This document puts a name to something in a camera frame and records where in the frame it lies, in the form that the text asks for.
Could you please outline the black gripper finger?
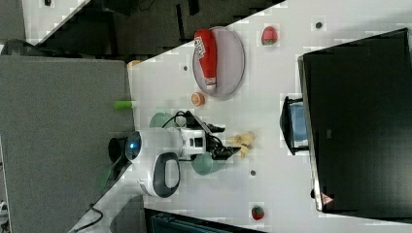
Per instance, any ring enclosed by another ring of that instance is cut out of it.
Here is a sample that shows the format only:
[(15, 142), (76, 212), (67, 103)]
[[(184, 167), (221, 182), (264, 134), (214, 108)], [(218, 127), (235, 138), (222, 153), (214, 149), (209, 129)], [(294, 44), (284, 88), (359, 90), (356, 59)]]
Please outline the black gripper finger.
[(239, 147), (219, 147), (212, 150), (214, 160), (227, 160), (240, 150)]
[(210, 133), (223, 133), (225, 131), (224, 127), (219, 127), (213, 124), (208, 124), (207, 128), (209, 129)]

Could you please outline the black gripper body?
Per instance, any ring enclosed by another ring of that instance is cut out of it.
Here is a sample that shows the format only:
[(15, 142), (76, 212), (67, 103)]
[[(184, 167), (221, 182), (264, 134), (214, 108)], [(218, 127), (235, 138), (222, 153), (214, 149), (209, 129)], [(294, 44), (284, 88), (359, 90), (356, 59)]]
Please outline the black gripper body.
[(206, 150), (212, 154), (212, 150), (219, 147), (224, 147), (222, 141), (215, 136), (215, 133), (210, 133), (207, 128), (208, 124), (201, 120), (198, 116), (193, 115), (190, 111), (185, 112), (186, 127), (193, 130), (203, 130), (206, 138)]

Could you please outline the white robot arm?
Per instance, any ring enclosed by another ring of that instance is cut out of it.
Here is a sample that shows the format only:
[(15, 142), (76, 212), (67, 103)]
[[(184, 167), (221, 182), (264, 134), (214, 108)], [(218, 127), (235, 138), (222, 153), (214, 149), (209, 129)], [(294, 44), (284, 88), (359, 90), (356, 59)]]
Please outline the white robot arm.
[(213, 161), (226, 162), (240, 147), (227, 147), (215, 136), (223, 127), (207, 124), (190, 111), (183, 112), (185, 126), (140, 129), (126, 140), (125, 156), (135, 166), (139, 191), (143, 195), (168, 198), (179, 187), (180, 162), (210, 155)]

